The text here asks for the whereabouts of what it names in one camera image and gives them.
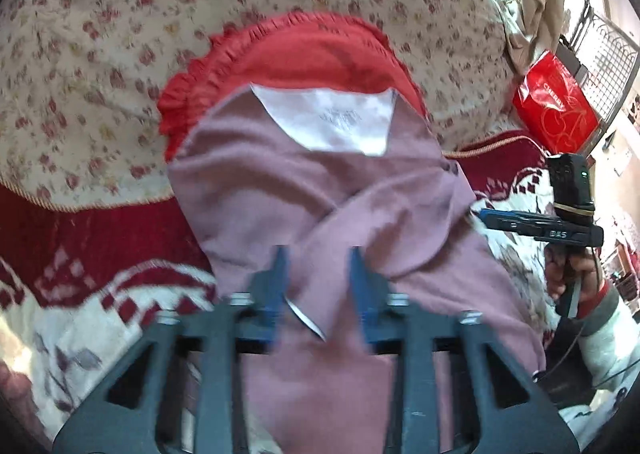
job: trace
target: floral bedsheet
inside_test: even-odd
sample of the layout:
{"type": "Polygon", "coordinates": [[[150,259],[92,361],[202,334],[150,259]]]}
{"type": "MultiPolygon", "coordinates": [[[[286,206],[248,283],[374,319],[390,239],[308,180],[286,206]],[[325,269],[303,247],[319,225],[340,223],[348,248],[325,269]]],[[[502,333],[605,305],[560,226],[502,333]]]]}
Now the floral bedsheet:
{"type": "Polygon", "coordinates": [[[445,149],[516,127],[491,0],[2,0],[0,180],[71,208],[167,198],[155,103],[168,79],[208,34],[295,9],[382,28],[445,149]]]}

